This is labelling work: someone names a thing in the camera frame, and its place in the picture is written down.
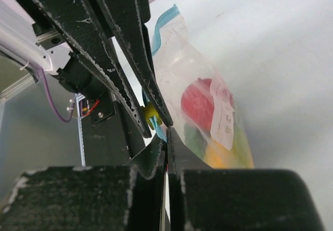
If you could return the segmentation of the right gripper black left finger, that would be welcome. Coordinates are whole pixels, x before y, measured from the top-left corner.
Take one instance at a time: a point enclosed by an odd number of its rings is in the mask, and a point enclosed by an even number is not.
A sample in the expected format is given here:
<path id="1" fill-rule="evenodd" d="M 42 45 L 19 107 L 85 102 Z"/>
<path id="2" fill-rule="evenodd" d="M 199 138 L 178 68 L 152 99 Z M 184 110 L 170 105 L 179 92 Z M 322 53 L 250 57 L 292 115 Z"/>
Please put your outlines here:
<path id="1" fill-rule="evenodd" d="M 127 165 L 25 171 L 1 210 L 1 230 L 164 230 L 165 143 Z"/>

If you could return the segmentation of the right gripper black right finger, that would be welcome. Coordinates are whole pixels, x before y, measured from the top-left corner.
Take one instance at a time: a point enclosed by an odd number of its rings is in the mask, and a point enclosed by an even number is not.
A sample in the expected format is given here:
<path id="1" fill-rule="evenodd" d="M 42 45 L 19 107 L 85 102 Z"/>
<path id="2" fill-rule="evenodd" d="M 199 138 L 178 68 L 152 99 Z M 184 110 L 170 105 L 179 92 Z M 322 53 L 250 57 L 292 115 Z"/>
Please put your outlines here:
<path id="1" fill-rule="evenodd" d="M 302 178 L 284 169 L 212 169 L 167 130 L 171 230 L 324 230 Z"/>

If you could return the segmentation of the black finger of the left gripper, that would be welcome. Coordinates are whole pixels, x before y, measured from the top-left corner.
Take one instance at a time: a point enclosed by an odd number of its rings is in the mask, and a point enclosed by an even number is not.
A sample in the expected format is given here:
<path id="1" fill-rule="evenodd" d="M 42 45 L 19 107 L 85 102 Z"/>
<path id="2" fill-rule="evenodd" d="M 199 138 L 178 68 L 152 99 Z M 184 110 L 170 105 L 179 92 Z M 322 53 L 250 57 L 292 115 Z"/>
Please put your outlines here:
<path id="1" fill-rule="evenodd" d="M 144 138 L 151 137 L 133 89 L 89 0 L 32 0 L 78 54 L 80 63 L 111 90 Z"/>
<path id="2" fill-rule="evenodd" d="M 166 126 L 173 124 L 153 70 L 149 34 L 149 0 L 97 0 L 101 12 L 137 80 Z"/>

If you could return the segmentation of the clear zip top bag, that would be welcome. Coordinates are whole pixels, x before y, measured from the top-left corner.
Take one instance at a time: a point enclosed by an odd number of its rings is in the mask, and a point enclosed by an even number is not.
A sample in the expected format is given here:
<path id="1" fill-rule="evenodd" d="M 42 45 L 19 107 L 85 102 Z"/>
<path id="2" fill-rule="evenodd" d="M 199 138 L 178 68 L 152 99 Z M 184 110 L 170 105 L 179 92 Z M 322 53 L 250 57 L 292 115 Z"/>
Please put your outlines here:
<path id="1" fill-rule="evenodd" d="M 214 169 L 253 168 L 233 95 L 217 69 L 189 43 L 177 6 L 158 18 L 151 50 L 157 84 L 185 146 Z"/>

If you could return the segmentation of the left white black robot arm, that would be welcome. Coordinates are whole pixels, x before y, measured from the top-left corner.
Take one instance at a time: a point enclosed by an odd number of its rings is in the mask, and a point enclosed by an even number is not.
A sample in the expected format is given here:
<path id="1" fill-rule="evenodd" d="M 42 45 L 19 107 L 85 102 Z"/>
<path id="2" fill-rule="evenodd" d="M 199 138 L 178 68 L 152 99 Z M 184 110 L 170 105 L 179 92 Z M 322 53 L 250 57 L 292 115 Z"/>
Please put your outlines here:
<path id="1" fill-rule="evenodd" d="M 15 0 L 39 30 L 36 41 L 1 23 L 1 47 L 14 52 L 24 63 L 39 66 L 61 77 L 62 67 L 47 50 L 67 43 L 79 71 L 87 70 L 119 99 L 140 133 L 151 136 L 142 107 L 120 65 L 117 42 L 143 91 L 166 126 L 173 124 L 153 71 L 149 35 L 149 0 Z"/>

